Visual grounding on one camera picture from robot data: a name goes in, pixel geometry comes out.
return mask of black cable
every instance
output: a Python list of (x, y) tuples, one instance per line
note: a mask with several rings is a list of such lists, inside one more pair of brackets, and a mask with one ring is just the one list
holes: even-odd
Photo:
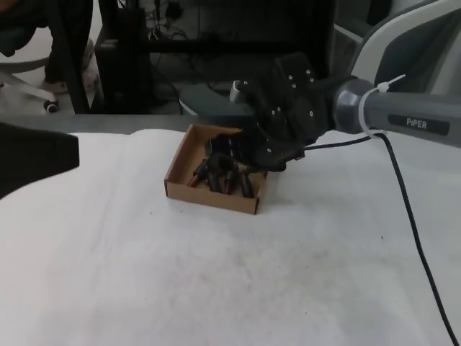
[(439, 308), (440, 316), (444, 322), (445, 328), (447, 329), (448, 335), (452, 340), (454, 346), (459, 346), (458, 340), (453, 332), (452, 326), (449, 323), (447, 313), (445, 312), (444, 305), (439, 295), (439, 290), (437, 289), (437, 285), (435, 283), (434, 277), (432, 276), (431, 268), (429, 267), (429, 263), (426, 260), (426, 256), (424, 255), (423, 247), (421, 245), (421, 240), (419, 238), (418, 228), (416, 227), (415, 217), (413, 215), (413, 211), (411, 210), (410, 199), (408, 198), (408, 194), (406, 192), (405, 182), (403, 181), (402, 173), (400, 172), (400, 168), (397, 163), (397, 158), (395, 157), (394, 150), (392, 145), (389, 142), (389, 138), (386, 137), (383, 133), (376, 133), (375, 136), (381, 138), (386, 148), (389, 151), (390, 160), (392, 161), (392, 165), (394, 167), (395, 175), (397, 176), (398, 185), (400, 186), (400, 191), (402, 192), (403, 202), (405, 203), (406, 212), (408, 214), (408, 218), (411, 224), (411, 230), (413, 231), (413, 237), (415, 239), (416, 248), (418, 250), (419, 258), (424, 267), (424, 271), (426, 272), (427, 279), (429, 280), (429, 285), (431, 286), (432, 293), (434, 294), (435, 301), (437, 303), (437, 308)]
[(340, 146), (351, 146), (353, 144), (359, 144), (366, 141), (369, 141), (370, 137), (363, 137), (359, 139), (354, 139), (353, 141), (341, 142), (341, 143), (331, 143), (331, 144), (321, 144), (319, 146), (306, 146), (304, 150), (316, 150), (316, 149), (327, 149), (327, 148), (338, 148)]
[[(453, 332), (452, 326), (448, 320), (447, 313), (445, 312), (444, 305), (439, 295), (439, 290), (437, 289), (437, 285), (434, 280), (434, 276), (432, 275), (431, 268), (429, 267), (429, 263), (427, 262), (426, 255), (424, 254), (423, 247), (421, 245), (421, 240), (419, 238), (418, 227), (416, 226), (416, 220), (413, 214), (413, 210), (411, 209), (410, 198), (408, 197), (408, 193), (406, 191), (405, 182), (403, 181), (402, 172), (400, 171), (400, 167), (398, 166), (397, 158), (395, 157), (395, 153), (393, 150), (392, 145), (390, 144), (389, 138), (386, 137), (383, 133), (376, 133), (375, 136), (381, 138), (386, 145), (386, 149), (388, 150), (390, 160), (392, 161), (392, 165), (394, 168), (395, 175), (397, 177), (398, 186), (400, 187), (400, 191), (402, 193), (403, 203), (405, 204), (405, 209), (408, 214), (408, 219), (410, 221), (411, 230), (413, 232), (413, 237), (415, 239), (416, 248), (418, 250), (419, 258), (421, 259), (421, 263), (423, 264), (424, 271), (426, 272), (427, 279), (429, 281), (429, 285), (432, 289), (432, 294), (434, 295), (437, 308), (439, 309), (440, 316), (442, 317), (442, 321), (444, 322), (445, 328), (447, 329), (448, 335), (453, 343), (454, 346), (459, 346), (459, 342), (456, 338), (455, 333)], [(305, 150), (316, 150), (322, 148), (338, 148), (341, 146), (350, 146), (353, 144), (363, 143), (369, 141), (370, 137), (359, 138), (353, 141), (342, 142), (342, 143), (332, 143), (332, 144), (323, 144), (319, 146), (309, 146), (306, 147)]]

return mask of floor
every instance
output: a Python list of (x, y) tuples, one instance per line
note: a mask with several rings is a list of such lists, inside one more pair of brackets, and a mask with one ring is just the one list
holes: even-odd
[[(91, 25), (90, 38), (96, 42), (99, 35), (99, 31), (102, 27), (101, 14), (99, 12), (98, 1), (94, 2), (93, 11), (93, 22)], [(44, 58), (49, 54), (51, 47), (52, 37), (50, 31), (47, 29), (39, 29), (29, 44), (23, 48), (24, 52), (19, 51), (11, 58), (5, 58), (0, 55), (0, 63), (7, 61), (17, 61), (22, 59), (24, 56), (30, 60)], [(97, 70), (96, 60), (93, 58), (90, 63), (90, 68)], [(19, 78), (35, 86), (40, 86), (42, 80), (45, 77), (44, 68), (38, 70), (26, 72), (23, 74), (17, 74)], [(88, 93), (87, 97), (92, 102), (94, 93)], [(68, 94), (61, 95), (58, 97), (60, 112), (63, 114), (73, 113), (71, 98)], [(0, 97), (0, 115), (46, 115), (46, 111), (43, 108), (43, 101), (35, 97), (29, 97), (27, 95), (20, 94), (8, 86), (5, 86), (1, 90)]]

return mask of open cardboard box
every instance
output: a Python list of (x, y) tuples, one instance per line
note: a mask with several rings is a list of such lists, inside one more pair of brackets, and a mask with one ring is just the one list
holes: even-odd
[(232, 195), (211, 192), (205, 182), (201, 182), (197, 187), (187, 186), (194, 170), (205, 157), (206, 142), (220, 133), (235, 133), (238, 131), (235, 128), (221, 128), (212, 125), (190, 125), (166, 174), (164, 180), (166, 196), (175, 200), (256, 214), (259, 200), (264, 192), (266, 174), (255, 173), (249, 175), (253, 185), (254, 198), (242, 196), (240, 185), (236, 187)]

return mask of robotic hand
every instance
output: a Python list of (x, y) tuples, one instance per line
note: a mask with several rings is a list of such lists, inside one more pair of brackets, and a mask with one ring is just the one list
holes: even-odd
[(353, 76), (318, 81), (305, 54), (284, 56), (269, 72), (238, 85), (240, 98), (254, 109), (254, 126), (210, 145), (268, 171), (282, 171), (286, 162), (303, 158), (330, 130), (389, 130), (461, 147), (460, 98), (382, 92), (387, 88)]

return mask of desk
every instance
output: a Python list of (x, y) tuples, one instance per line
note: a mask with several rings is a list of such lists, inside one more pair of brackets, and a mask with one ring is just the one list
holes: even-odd
[[(291, 162), (248, 216), (165, 198), (182, 133), (79, 137), (80, 168), (0, 200), (2, 345), (449, 345), (381, 142)], [(460, 335), (461, 151), (390, 140)]]

